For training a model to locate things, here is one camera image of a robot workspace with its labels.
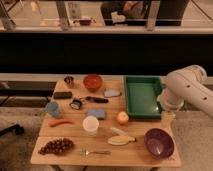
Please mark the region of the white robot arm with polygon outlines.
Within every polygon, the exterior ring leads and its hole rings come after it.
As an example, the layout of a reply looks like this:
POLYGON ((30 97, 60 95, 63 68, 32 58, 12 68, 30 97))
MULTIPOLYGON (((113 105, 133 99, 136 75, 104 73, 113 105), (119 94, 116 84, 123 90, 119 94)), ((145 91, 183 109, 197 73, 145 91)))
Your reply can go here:
POLYGON ((161 124, 168 127, 185 102, 190 103, 213 119, 213 91, 204 86, 207 79, 205 69, 190 65, 168 73, 164 77, 165 88, 157 97, 163 112, 161 124))

